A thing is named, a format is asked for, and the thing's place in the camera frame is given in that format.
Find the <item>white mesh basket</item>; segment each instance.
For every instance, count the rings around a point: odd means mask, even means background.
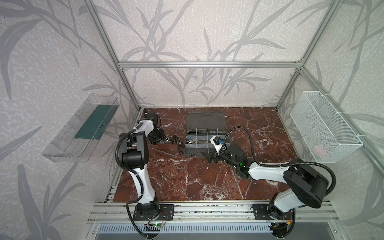
[[[338,162],[362,146],[360,138],[319,91],[303,92],[291,117],[317,162]]]

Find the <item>black mounting plate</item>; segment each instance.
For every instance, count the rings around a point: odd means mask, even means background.
[[[285,212],[284,215],[280,216],[279,219],[273,219],[268,215],[266,207],[268,204],[252,204],[251,211],[255,215],[255,220],[289,220],[291,218],[291,214],[289,212]]]
[[[173,220],[174,210],[175,210],[175,205],[173,204],[160,204],[160,212],[162,213],[159,215],[157,220],[167,220],[167,221]],[[133,213],[132,218],[134,221],[148,221],[147,218],[145,218],[144,216],[140,216],[140,214],[137,212],[137,205],[135,207],[135,211]]]

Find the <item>red marble tabletop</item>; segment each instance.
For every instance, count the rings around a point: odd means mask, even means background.
[[[185,142],[187,113],[223,111],[228,129],[243,126],[252,134],[255,153],[262,162],[286,162],[296,157],[275,108],[151,108],[161,118],[167,136],[177,135]],[[235,129],[231,142],[242,147],[252,159],[249,138],[244,130]],[[151,145],[148,173],[160,201],[180,200],[262,200],[288,189],[283,183],[238,177],[228,164],[208,164],[203,157],[181,156],[175,144]],[[126,202],[137,197],[132,177],[125,171],[114,201]]]

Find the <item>leaf pattern wallpaper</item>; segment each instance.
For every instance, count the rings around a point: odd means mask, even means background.
[[[384,1],[344,1],[306,63],[307,69],[384,152]],[[313,91],[299,77],[279,109],[297,154],[312,161],[290,112],[303,91]],[[338,178],[329,199],[349,238],[382,239],[384,178],[359,149],[329,164]]]
[[[95,0],[120,61],[297,61],[331,3]],[[275,106],[293,69],[124,69],[142,106]]]
[[[82,1],[0,0],[0,239],[78,239],[137,113]],[[41,155],[90,93],[120,107],[87,163]]]

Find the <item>marble surface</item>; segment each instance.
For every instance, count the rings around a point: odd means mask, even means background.
[[[244,126],[252,134],[256,155],[262,162],[286,162],[296,157],[275,108],[152,108],[167,136],[177,135],[185,141],[186,115],[197,111],[223,111],[228,129]],[[231,142],[240,145],[252,158],[245,131],[236,129]],[[151,145],[148,172],[160,201],[173,200],[241,200],[270,199],[288,189],[283,183],[266,180],[243,180],[226,163],[208,164],[203,157],[181,156],[175,144]],[[126,202],[137,197],[132,177],[123,172],[114,201]]]

